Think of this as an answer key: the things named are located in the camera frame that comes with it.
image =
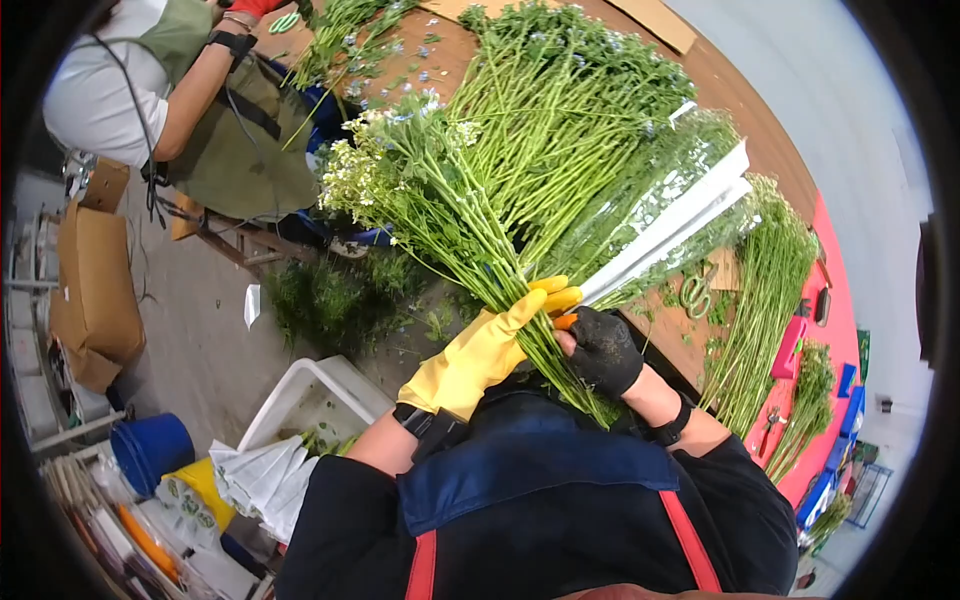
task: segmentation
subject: black shirt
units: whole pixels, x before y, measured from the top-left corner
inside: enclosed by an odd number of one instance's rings
[[[702,458],[673,454],[677,492],[724,591],[786,594],[797,570],[794,512],[731,436]],[[695,589],[656,492],[567,484],[460,516],[437,533],[434,597],[556,598],[634,583]],[[403,598],[416,541],[396,482],[325,456],[310,478],[276,580],[278,600]]]

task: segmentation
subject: green scissors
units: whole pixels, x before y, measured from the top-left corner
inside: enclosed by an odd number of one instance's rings
[[[270,26],[270,29],[267,30],[271,34],[282,34],[283,32],[289,31],[291,27],[297,24],[297,21],[300,20],[300,13],[297,11],[289,12],[284,14],[281,18],[274,21],[274,24]]]
[[[680,285],[680,306],[686,309],[686,316],[696,321],[710,310],[710,282],[719,269],[716,265],[703,277],[687,276]]]

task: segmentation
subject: red suspender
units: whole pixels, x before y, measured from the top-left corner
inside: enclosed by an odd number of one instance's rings
[[[693,571],[693,579],[697,582],[697,589],[703,591],[723,591],[720,589],[720,580],[707,555],[707,550],[700,542],[700,536],[693,528],[690,517],[687,516],[684,505],[676,492],[660,492],[660,501],[670,518],[673,531],[680,540],[680,547],[684,550],[686,562]],[[406,600],[431,600],[433,598],[433,578],[437,566],[437,530],[428,531],[417,536],[417,551],[414,553],[414,563],[410,567],[410,581],[407,583]]]
[[[433,574],[437,566],[437,530],[417,536],[417,551],[410,567],[406,600],[433,598]]]
[[[697,535],[697,530],[693,528],[690,517],[684,510],[684,505],[680,503],[680,498],[676,492],[660,492],[660,500],[663,502],[663,508],[666,509],[666,515],[670,517],[670,524],[673,525],[673,531],[680,540],[680,547],[684,550],[686,562],[693,571],[693,580],[697,582],[697,589],[703,591],[723,591],[720,589],[720,580],[717,579],[717,573],[713,570],[713,563],[707,556],[707,550]]]

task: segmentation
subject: white t-shirt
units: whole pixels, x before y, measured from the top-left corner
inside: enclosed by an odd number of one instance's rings
[[[140,37],[155,26],[167,0],[121,0],[113,18],[97,33]],[[77,48],[77,45],[93,43]],[[167,120],[171,86],[163,66],[147,49],[133,42],[111,43],[110,49],[127,67],[136,102],[150,135],[144,138],[130,88],[116,61],[92,36],[81,36],[54,75],[43,99],[43,120],[50,133],[68,148],[112,158],[133,168],[146,164]]]

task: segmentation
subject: olive apron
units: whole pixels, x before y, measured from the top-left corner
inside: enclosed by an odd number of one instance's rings
[[[104,41],[146,48],[176,88],[203,50],[212,26],[206,3],[167,0],[157,24],[142,36]],[[194,202],[236,219],[278,221],[313,205],[317,182],[304,158],[312,124],[281,150],[308,119],[309,110],[293,87],[280,88],[281,81],[266,60],[255,53],[246,56],[227,76],[183,152],[166,163],[167,179]]]

